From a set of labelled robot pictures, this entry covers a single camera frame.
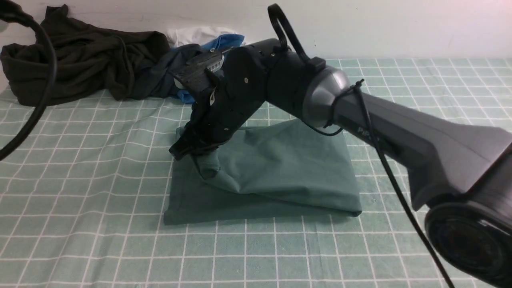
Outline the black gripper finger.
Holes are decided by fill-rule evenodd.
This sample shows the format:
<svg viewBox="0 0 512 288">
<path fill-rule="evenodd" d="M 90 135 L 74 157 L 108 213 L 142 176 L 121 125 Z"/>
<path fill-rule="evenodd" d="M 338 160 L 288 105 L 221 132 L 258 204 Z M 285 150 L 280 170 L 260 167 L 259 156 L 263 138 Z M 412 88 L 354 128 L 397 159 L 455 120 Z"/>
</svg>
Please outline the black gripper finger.
<svg viewBox="0 0 512 288">
<path fill-rule="evenodd" d="M 176 137 L 176 141 L 169 149 L 175 160 L 180 161 L 187 155 L 200 152 L 200 137 L 196 124 L 187 124 L 179 127 L 176 131 Z"/>
<path fill-rule="evenodd" d="M 190 155 L 205 155 L 218 149 L 220 146 L 229 141 L 227 139 L 206 139 L 206 138 L 191 138 L 190 141 Z"/>
</svg>

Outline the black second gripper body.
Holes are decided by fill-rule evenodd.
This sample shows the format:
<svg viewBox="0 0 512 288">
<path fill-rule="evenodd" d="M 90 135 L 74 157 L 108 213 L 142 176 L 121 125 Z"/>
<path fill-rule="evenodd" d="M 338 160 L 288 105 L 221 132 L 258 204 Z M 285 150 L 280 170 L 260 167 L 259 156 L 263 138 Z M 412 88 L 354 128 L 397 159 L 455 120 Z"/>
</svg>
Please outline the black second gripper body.
<svg viewBox="0 0 512 288">
<path fill-rule="evenodd" d="M 228 52 L 222 76 L 208 75 L 213 89 L 201 92 L 188 124 L 206 139 L 232 138 L 264 102 L 296 113 L 296 54 L 277 40 Z"/>
</svg>

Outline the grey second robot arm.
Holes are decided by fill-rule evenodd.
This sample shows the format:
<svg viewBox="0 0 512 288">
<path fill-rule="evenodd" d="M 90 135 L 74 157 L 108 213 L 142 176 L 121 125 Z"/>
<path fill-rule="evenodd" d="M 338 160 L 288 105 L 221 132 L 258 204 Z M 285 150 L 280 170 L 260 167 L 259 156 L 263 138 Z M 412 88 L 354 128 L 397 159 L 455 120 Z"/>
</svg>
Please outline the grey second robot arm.
<svg viewBox="0 0 512 288">
<path fill-rule="evenodd" d="M 363 80 L 310 58 L 298 40 L 203 52 L 171 70 L 196 105 L 170 149 L 181 159 L 225 144 L 263 104 L 374 147 L 408 217 L 428 206 L 427 249 L 496 288 L 511 286 L 511 134 L 448 122 L 371 96 Z"/>
</svg>

